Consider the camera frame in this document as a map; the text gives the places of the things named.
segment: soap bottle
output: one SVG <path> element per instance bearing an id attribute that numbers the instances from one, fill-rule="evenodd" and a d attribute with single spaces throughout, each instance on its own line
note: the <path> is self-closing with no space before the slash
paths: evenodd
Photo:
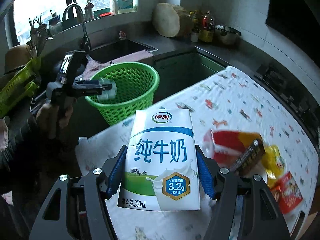
<path id="1" fill-rule="evenodd" d="M 121 13 L 120 10 L 122 9 L 122 0 L 117 0 L 118 4 L 118 13 Z"/>
<path id="2" fill-rule="evenodd" d="M 111 11 L 111 15 L 118 14 L 117 0 L 110 0 L 110 11 Z"/>

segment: metal pot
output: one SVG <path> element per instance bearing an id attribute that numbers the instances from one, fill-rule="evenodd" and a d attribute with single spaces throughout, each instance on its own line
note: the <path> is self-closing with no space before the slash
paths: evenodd
<path id="1" fill-rule="evenodd" d="M 241 32 L 224 25 L 215 26 L 215 36 L 219 41 L 225 45 L 234 45 L 238 36 L 241 36 Z"/>

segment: yellow package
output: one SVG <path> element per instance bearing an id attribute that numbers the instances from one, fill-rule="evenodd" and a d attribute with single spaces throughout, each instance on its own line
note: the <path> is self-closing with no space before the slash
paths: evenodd
<path id="1" fill-rule="evenodd" d="M 266 154 L 262 157 L 261 163 L 266 169 L 268 187 L 272 188 L 276 180 L 283 175 L 284 160 L 277 145 L 266 147 L 265 152 Z"/>

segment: red package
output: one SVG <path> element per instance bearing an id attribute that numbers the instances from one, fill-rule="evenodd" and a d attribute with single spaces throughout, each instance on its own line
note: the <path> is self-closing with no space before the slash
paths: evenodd
<path id="1" fill-rule="evenodd" d="M 287 214 L 294 210 L 303 200 L 302 194 L 290 172 L 282 176 L 271 189 L 271 192 L 279 189 L 281 194 L 278 204 L 281 212 Z"/>
<path id="2" fill-rule="evenodd" d="M 255 139 L 262 140 L 258 133 L 209 130 L 203 138 L 203 151 L 220 167 L 229 168 Z"/>
<path id="3" fill-rule="evenodd" d="M 281 196 L 281 189 L 280 186 L 274 187 L 273 189 L 270 190 L 273 197 L 275 198 L 276 202 L 279 201 L 279 198 Z"/>

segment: sink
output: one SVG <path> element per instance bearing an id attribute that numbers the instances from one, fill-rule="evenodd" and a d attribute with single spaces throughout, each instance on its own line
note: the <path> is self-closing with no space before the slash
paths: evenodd
<path id="1" fill-rule="evenodd" d="M 155 48 L 145 44 L 124 40 L 96 47 L 89 52 L 89 56 L 100 63 L 106 63 L 110 60 L 120 58 L 144 49 L 148 51 L 156 50 Z"/>

